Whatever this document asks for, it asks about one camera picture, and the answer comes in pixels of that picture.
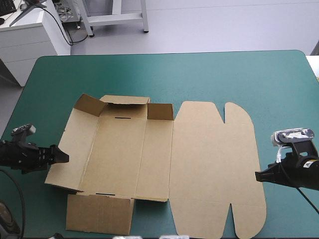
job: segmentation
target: black wire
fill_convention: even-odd
[[[70,37],[71,43],[79,43],[79,42],[81,42],[81,41],[84,41],[84,40],[88,37],[88,34],[86,34],[86,36],[85,36],[82,40],[73,41],[73,39],[72,39],[72,37],[71,37],[71,34],[70,34],[70,32],[69,32],[69,30],[68,30],[67,27],[65,28],[65,30],[66,30],[66,32],[68,33],[69,37]]]
[[[303,191],[301,191],[301,189],[299,187],[296,187],[295,184],[293,183],[293,181],[291,180],[291,178],[288,176],[287,172],[285,171],[282,163],[279,163],[281,170],[283,171],[285,177],[288,179],[289,183],[297,189],[297,191],[304,197],[304,199],[312,206],[312,208],[319,214],[319,210],[318,208],[312,203],[312,201],[310,201],[310,199],[303,193]]]
[[[20,200],[21,200],[21,207],[22,207],[22,227],[21,227],[21,235],[20,235],[20,239],[23,239],[24,236],[24,227],[25,227],[25,203],[24,203],[24,197],[23,197],[23,193],[22,190],[18,184],[18,182],[5,170],[0,168],[0,172],[4,173],[5,175],[7,175],[11,181],[15,184],[16,188],[19,191],[20,194]]]
[[[86,35],[86,37],[85,37],[84,39],[82,39],[82,40],[80,40],[80,41],[75,41],[75,42],[73,42],[73,40],[72,40],[72,38],[71,38],[71,35],[70,35],[69,31],[67,30],[67,32],[69,33],[70,39],[71,39],[71,42],[69,42],[69,41],[66,39],[66,37],[64,36],[63,31],[62,31],[62,29],[61,29],[59,23],[57,22],[57,20],[55,19],[55,17],[54,17],[48,10],[46,10],[45,8],[40,7],[39,5],[33,3],[32,0],[27,0],[27,2],[30,3],[30,4],[32,4],[32,5],[34,5],[34,6],[36,6],[36,7],[38,7],[38,8],[40,8],[40,9],[42,9],[42,10],[44,10],[45,12],[47,12],[47,13],[53,18],[53,20],[54,20],[54,21],[56,22],[56,24],[58,25],[58,27],[59,27],[59,29],[60,29],[60,32],[61,32],[61,34],[62,34],[64,40],[66,41],[66,43],[67,43],[69,46],[73,46],[74,43],[78,43],[78,42],[84,41],[84,40],[88,37],[88,35]]]

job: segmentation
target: table surface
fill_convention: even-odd
[[[173,103],[174,114],[183,101],[211,101],[221,115],[226,102],[242,106],[251,116],[260,165],[275,161],[270,142],[276,130],[310,127],[319,132],[319,84],[299,51],[220,52],[150,55],[53,56],[38,59],[15,107],[3,139],[10,130],[31,122],[40,146],[58,144],[82,93],[150,96],[154,103]],[[314,139],[319,145],[319,137]],[[27,237],[106,237],[65,230],[68,191],[45,185],[47,172],[20,175],[26,200]],[[13,185],[0,176],[0,198],[20,222],[20,201]],[[293,188],[264,183],[267,219],[257,237],[319,237],[316,212]],[[319,192],[306,190],[319,206]],[[169,203],[137,201],[132,235],[174,234]],[[235,237],[229,212],[224,237]]]

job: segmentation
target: white cabinet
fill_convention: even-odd
[[[17,9],[19,2],[14,1]],[[52,1],[47,0],[44,5],[55,17],[67,38]],[[70,46],[65,42],[54,19],[39,8],[9,26],[20,13],[18,10],[0,25],[0,58],[20,85],[24,86],[37,58],[70,55]]]

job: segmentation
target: unfolded cardboard box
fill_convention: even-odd
[[[254,127],[236,104],[224,123],[210,102],[184,102],[173,120],[171,104],[147,97],[82,95],[59,147],[70,162],[54,164],[46,183],[78,192],[68,230],[128,235],[134,199],[169,198],[177,232],[195,238],[220,238],[230,204],[239,238],[264,224]]]
[[[133,199],[167,201],[172,130],[171,104],[83,94],[59,144],[70,162],[45,181],[82,192],[68,197],[66,228],[128,235]]]

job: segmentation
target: white floor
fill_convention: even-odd
[[[91,15],[111,13],[112,0],[86,1]],[[147,8],[149,33],[143,33],[139,23],[95,27],[95,37],[74,45],[71,53],[297,49],[310,55],[319,40],[319,0],[147,0]],[[122,12],[140,9],[140,0],[123,0]],[[86,32],[74,28],[71,34],[76,41]],[[316,59],[311,59],[311,66],[319,74]],[[0,85],[0,135],[20,92]]]

